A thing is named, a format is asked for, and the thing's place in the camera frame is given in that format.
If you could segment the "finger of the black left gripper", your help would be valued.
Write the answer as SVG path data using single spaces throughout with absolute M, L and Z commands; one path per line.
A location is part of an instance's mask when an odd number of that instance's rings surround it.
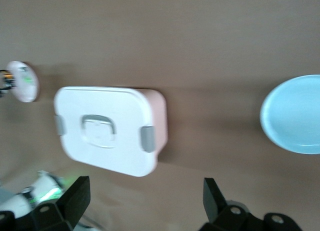
M 9 90 L 11 90 L 13 88 L 13 84 L 12 83 L 4 83 L 3 87 L 0 88 L 0 96 L 4 96 L 5 94 L 8 93 Z

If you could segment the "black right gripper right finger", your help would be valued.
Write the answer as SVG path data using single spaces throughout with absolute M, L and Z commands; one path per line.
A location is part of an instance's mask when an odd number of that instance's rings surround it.
M 255 217 L 240 202 L 227 201 L 213 178 L 203 180 L 203 206 L 208 218 L 201 231 L 300 231 L 289 216 L 269 212 L 263 219 Z

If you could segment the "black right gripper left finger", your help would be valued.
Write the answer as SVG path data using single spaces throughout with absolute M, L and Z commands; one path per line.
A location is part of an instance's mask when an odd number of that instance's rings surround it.
M 91 201 L 90 178 L 80 176 L 57 200 L 40 203 L 18 217 L 10 210 L 0 212 L 2 231 L 73 231 Z

